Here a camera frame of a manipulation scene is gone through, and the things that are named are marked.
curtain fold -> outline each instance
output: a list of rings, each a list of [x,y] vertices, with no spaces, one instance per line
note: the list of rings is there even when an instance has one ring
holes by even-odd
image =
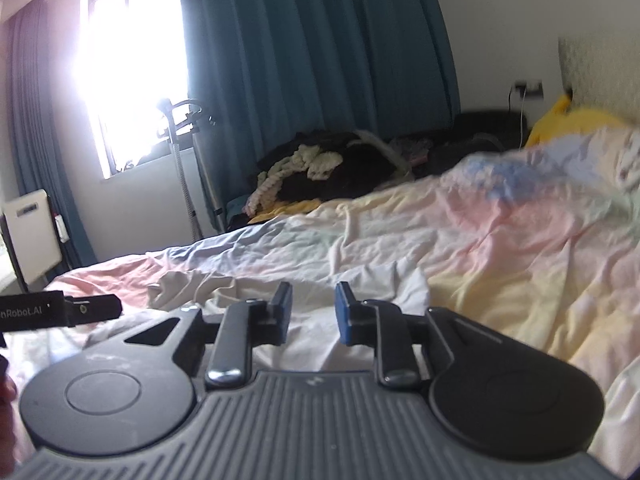
[[[181,3],[190,95],[216,120],[207,165],[224,201],[296,131],[390,138],[447,127],[460,109],[437,0]]]
[[[10,21],[9,133],[20,194],[44,189],[62,215],[70,240],[63,256],[72,267],[97,262],[66,178],[49,85],[49,29],[45,0],[33,0]]]

curtain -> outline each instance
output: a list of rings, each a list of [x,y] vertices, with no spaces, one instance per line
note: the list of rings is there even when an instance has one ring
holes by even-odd
[[[437,0],[181,0],[190,96],[224,201],[297,131],[444,128],[458,86]]]
[[[49,86],[49,29],[45,0],[33,0],[10,20],[9,131],[20,194],[44,189],[65,221],[70,266],[96,263],[66,179]]]

yellow pillow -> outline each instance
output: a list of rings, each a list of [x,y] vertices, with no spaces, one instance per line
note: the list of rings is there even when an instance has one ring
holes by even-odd
[[[570,105],[568,95],[559,98],[551,110],[533,126],[525,147],[544,144],[567,134],[590,134],[603,126],[628,125],[622,119],[594,108],[577,108],[567,112]]]

wall outlet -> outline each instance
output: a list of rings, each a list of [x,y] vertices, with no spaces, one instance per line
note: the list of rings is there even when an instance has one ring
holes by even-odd
[[[517,90],[520,98],[524,99],[525,91],[527,99],[544,99],[545,92],[542,89],[542,81],[516,81],[513,84],[513,90]]]

yellow fabric patch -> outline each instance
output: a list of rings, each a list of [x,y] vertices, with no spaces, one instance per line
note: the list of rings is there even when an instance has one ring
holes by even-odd
[[[314,209],[317,209],[320,202],[317,198],[314,200],[301,200],[300,202],[293,202],[287,204],[286,202],[276,202],[272,208],[267,211],[261,211],[259,215],[249,220],[249,224],[257,224],[276,218],[278,215],[295,215],[300,213],[311,213]]]
[[[568,111],[571,99],[563,95],[558,102],[535,124],[526,148],[544,144],[567,134],[590,134],[603,126],[627,126],[620,118],[594,108],[577,108]]]

